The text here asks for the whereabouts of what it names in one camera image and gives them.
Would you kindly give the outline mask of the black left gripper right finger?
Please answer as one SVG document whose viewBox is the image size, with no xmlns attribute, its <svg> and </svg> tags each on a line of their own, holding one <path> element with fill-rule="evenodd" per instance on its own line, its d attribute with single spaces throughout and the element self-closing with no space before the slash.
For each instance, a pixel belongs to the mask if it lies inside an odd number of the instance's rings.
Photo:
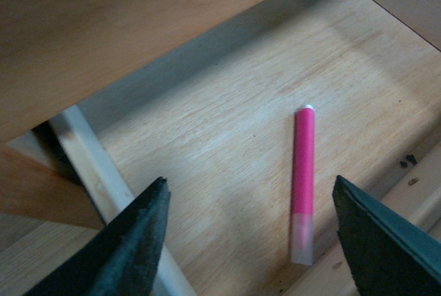
<svg viewBox="0 0 441 296">
<path fill-rule="evenodd" d="M 338 237 L 360 295 L 439 295 L 440 242 L 337 176 Z"/>
</svg>

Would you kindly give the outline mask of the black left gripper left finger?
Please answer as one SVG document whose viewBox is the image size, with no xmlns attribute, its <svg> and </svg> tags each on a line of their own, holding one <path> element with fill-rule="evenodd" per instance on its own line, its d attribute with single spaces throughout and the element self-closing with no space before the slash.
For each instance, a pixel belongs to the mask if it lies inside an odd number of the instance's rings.
<svg viewBox="0 0 441 296">
<path fill-rule="evenodd" d="M 27 295 L 149 295 L 165 241 L 170 196 L 167 180 L 157 178 Z"/>
</svg>

